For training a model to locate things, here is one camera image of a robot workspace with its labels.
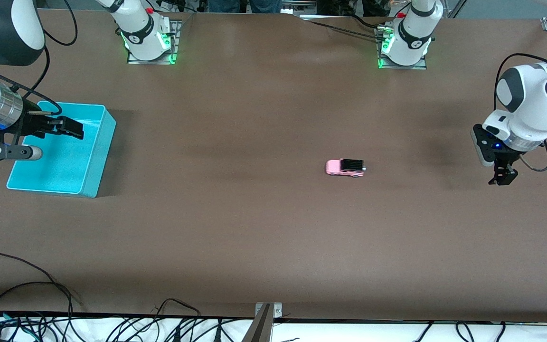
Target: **toy car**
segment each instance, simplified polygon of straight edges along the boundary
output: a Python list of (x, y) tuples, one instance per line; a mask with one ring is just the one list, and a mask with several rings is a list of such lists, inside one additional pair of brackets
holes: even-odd
[(366, 171), (364, 162), (354, 159), (329, 160), (326, 162), (326, 173), (330, 176), (362, 177)]

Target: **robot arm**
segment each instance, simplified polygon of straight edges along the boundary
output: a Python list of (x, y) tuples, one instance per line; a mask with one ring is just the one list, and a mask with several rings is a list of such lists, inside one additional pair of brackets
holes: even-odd
[[(152, 11), (148, 13), (141, 0), (97, 2), (113, 15), (126, 47), (135, 58), (153, 60), (170, 48), (169, 39), (162, 37), (170, 31), (168, 18)], [(0, 0), (0, 65), (30, 65), (41, 55), (44, 45), (43, 28), (33, 0)], [(5, 145), (5, 133), (41, 138), (47, 133), (66, 134), (82, 139), (83, 126), (68, 117), (47, 116), (36, 104), (21, 98), (16, 91), (0, 82), (0, 160), (7, 158), (10, 149), (24, 149)], [(41, 156), (26, 149), (19, 152), (14, 155), (22, 156), (22, 159)]]
[(128, 50), (139, 60), (150, 61), (171, 48), (164, 36), (170, 20), (145, 9), (141, 0), (96, 0), (113, 15)]
[(443, 17), (440, 0), (412, 0), (406, 16), (398, 16), (387, 26), (391, 34), (381, 53), (402, 66), (417, 64), (427, 53), (432, 42), (432, 32)]
[(482, 165), (495, 167), (489, 184), (508, 185), (518, 175), (512, 163), (547, 139), (547, 63), (509, 68), (495, 94), (506, 110), (494, 110), (482, 125), (475, 125), (472, 139)]

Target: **person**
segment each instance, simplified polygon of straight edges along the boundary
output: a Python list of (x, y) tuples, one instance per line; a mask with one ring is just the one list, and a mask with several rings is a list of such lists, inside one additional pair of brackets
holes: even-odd
[[(387, 17), (389, 0), (362, 0), (363, 17)], [(316, 0), (318, 15), (347, 16), (356, 13), (352, 0)]]
[[(208, 0), (212, 13), (240, 13), (241, 0)], [(280, 13), (282, 0), (250, 0), (252, 13)]]

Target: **blue container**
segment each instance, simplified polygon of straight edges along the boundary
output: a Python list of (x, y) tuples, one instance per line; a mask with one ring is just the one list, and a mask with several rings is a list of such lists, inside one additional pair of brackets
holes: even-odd
[[(115, 120), (100, 104), (59, 104), (63, 108), (62, 115), (84, 125), (84, 139), (52, 134), (46, 134), (44, 139), (26, 136), (22, 144), (39, 147), (43, 157), (36, 161), (16, 161), (7, 188), (93, 199), (98, 193)], [(46, 101), (39, 102), (39, 106), (45, 111), (56, 111)]]

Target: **brown table surface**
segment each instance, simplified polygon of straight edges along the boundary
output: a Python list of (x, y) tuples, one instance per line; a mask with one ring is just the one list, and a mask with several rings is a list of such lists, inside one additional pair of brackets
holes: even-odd
[[(70, 39), (69, 13), (40, 15)], [(368, 39), (291, 15), (195, 15), (178, 64), (130, 66), (108, 13), (76, 15), (39, 90), (117, 120), (98, 198), (7, 190), (0, 162), (0, 251), (73, 288), (76, 310), (177, 297), (226, 316), (278, 301), (290, 317), (547, 320), (547, 172), (517, 164), (514, 184), (488, 186), (469, 135), (503, 58), (547, 56), (536, 20), (442, 20), (428, 70), (399, 71)], [(42, 67), (0, 71), (30, 85)], [(368, 171), (329, 177), (333, 158)], [(0, 258), (0, 291), (34, 280)], [(32, 288), (0, 309), (65, 301)]]

